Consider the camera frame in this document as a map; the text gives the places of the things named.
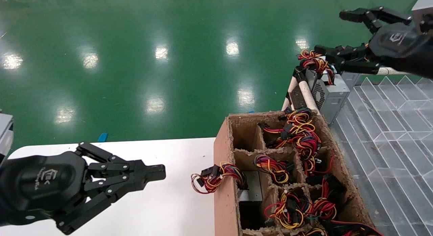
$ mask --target logo on robotic hand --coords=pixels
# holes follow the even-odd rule
[[[41,168],[39,170],[39,173],[36,176],[35,190],[39,189],[39,185],[41,183],[43,183],[44,185],[50,185],[51,184],[50,181],[53,181],[57,176],[57,173],[58,173],[57,170],[49,169],[49,170],[44,171],[45,169],[46,169],[45,167]]]
[[[405,39],[406,36],[407,36],[407,33],[405,33],[405,34],[395,33],[395,34],[391,35],[389,40],[391,40],[392,42],[399,41],[399,43],[397,43],[397,45],[399,46],[402,43],[402,41]]]

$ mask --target robotic hand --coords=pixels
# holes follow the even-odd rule
[[[382,6],[341,11],[340,18],[364,23],[373,37],[368,44],[362,43],[358,47],[315,46],[314,50],[325,55],[326,60],[334,64],[338,71],[377,74],[380,65],[385,65],[397,71],[433,79],[430,71],[433,64],[433,39],[427,34],[433,29],[432,15],[424,15],[419,24],[421,33],[409,26],[412,17]],[[388,25],[382,26],[379,20]]]
[[[99,163],[87,165],[82,156]],[[0,226],[51,218],[68,235],[125,194],[162,179],[164,165],[126,161],[84,142],[74,152],[6,160],[0,167]]]

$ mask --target tabletop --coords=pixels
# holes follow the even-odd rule
[[[215,138],[104,142],[94,145],[124,160],[164,164],[167,178],[149,182],[143,191],[126,194],[72,235],[75,236],[214,236],[213,195],[196,193],[190,175],[213,164]],[[9,159],[52,156],[74,151],[77,144],[26,146]],[[53,220],[0,227],[0,235],[63,236]]]

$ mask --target cardboard box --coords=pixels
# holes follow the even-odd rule
[[[214,143],[214,162],[232,162],[243,171],[256,171],[253,161],[257,154],[266,154],[276,160],[292,160],[295,163],[295,170],[291,174],[296,183],[291,185],[277,186],[272,183],[270,176],[260,172],[260,186],[262,190],[263,202],[261,212],[255,215],[251,213],[243,215],[240,213],[238,201],[238,189],[233,179],[225,179],[219,186],[214,195],[215,206],[215,236],[282,236],[296,235],[299,232],[306,232],[312,227],[320,225],[307,224],[303,227],[289,230],[283,228],[279,223],[275,227],[263,227],[257,225],[255,229],[241,227],[242,220],[248,217],[258,216],[266,220],[263,210],[267,206],[279,201],[279,197],[284,190],[304,193],[312,199],[318,198],[321,185],[311,186],[305,183],[306,175],[302,168],[302,162],[297,155],[296,149],[292,145],[286,145],[279,149],[268,149],[265,147],[263,132],[258,127],[259,122],[266,122],[271,127],[283,125],[278,121],[278,117],[283,112],[264,112],[251,114],[231,114],[225,118]],[[339,210],[338,220],[348,222],[362,222],[374,227],[370,216],[364,206],[350,172],[345,164],[343,154],[322,116],[314,114],[312,117],[316,126],[316,134],[322,140],[322,148],[318,156],[324,161],[330,161],[331,151],[334,150],[334,160],[331,173],[342,182],[347,188],[347,192],[341,197],[342,209]]]

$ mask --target power supply fan grille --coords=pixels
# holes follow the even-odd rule
[[[320,110],[325,102],[325,92],[320,85],[316,84],[311,94],[316,101],[317,108]]]

